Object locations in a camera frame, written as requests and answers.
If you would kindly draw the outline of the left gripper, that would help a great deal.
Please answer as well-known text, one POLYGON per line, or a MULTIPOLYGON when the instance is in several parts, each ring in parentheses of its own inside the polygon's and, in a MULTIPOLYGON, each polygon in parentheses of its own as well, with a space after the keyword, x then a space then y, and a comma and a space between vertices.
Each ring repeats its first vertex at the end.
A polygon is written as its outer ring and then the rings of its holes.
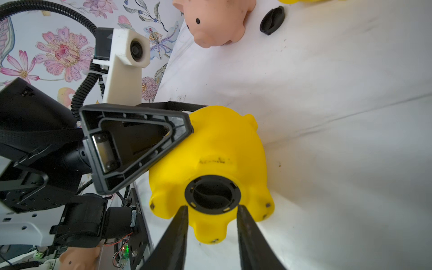
POLYGON ((193 134, 190 113, 86 105, 82 131, 67 107, 15 79, 1 90, 1 156, 10 160, 1 203, 16 213, 60 207, 91 169, 97 193, 114 194, 193 134))

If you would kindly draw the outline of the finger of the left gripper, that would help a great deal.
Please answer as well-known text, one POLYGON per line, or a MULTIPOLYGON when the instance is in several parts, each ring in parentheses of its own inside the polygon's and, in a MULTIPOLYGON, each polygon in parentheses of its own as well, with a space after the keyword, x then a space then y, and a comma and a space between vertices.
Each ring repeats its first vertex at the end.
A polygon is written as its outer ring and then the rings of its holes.
POLYGON ((141 103, 137 105, 137 107, 170 110, 170 111, 194 112, 206 107, 206 105, 198 105, 193 103, 190 104, 190 103, 178 102, 178 101, 167 101, 167 102, 141 103))

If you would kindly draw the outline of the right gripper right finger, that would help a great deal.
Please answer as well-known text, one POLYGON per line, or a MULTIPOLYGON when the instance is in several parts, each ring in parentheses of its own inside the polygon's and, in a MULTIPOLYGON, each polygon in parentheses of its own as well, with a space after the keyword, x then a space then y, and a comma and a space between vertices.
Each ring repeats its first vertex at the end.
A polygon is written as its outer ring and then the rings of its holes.
POLYGON ((244 205, 237 209, 237 231, 242 270, 286 270, 244 205))

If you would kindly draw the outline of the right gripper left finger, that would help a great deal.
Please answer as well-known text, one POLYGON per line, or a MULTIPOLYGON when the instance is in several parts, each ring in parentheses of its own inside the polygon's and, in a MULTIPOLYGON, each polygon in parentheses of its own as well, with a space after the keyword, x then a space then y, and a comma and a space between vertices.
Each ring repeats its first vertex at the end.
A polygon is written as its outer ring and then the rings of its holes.
POLYGON ((183 270, 185 267, 188 207, 182 206, 141 270, 183 270))

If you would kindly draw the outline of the black piggy bank plug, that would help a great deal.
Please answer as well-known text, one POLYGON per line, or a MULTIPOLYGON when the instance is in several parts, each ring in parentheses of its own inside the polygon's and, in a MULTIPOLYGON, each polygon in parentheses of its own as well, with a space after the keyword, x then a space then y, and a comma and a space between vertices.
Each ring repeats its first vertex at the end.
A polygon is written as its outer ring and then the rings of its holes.
POLYGON ((239 205, 241 191, 226 177, 204 175, 187 185, 184 196, 188 205, 196 211, 220 215, 232 211, 239 205))
POLYGON ((270 10, 261 21, 260 31, 270 36, 282 26, 285 16, 285 8, 283 6, 270 10))

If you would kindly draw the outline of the yellow piggy bank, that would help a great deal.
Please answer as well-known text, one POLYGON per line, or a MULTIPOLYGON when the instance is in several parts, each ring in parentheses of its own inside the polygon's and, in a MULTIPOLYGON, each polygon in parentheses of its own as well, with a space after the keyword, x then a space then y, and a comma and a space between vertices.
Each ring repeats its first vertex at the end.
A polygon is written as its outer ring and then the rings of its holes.
POLYGON ((279 2, 284 3, 284 4, 296 4, 296 3, 317 3, 317 2, 323 2, 326 0, 279 0, 279 2))
POLYGON ((274 212, 267 186, 267 163, 255 118, 223 106, 207 106, 190 115, 194 132, 149 172, 151 211, 159 218, 172 218, 187 206, 189 225, 196 239, 218 244, 227 235, 228 224, 237 216, 230 212, 209 215, 196 211, 185 199, 187 185, 198 177, 219 175, 232 180, 241 191, 244 205, 260 222, 274 212))

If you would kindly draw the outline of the pink piggy bank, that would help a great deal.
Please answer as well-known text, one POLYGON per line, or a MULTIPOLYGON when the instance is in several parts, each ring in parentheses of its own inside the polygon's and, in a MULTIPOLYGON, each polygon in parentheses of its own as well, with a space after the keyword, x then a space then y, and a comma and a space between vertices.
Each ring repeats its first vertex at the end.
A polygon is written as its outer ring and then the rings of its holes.
POLYGON ((256 0, 175 0, 186 26, 202 48, 238 42, 245 34, 245 20, 256 0))

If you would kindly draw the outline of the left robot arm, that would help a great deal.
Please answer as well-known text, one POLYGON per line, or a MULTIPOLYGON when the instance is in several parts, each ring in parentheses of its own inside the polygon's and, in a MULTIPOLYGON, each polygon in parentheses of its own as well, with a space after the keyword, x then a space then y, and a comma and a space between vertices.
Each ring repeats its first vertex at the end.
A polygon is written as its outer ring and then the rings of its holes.
POLYGON ((200 105, 87 105, 80 119, 22 79, 1 91, 1 244, 66 247, 69 269, 103 269, 154 250, 138 177, 190 136, 200 105))

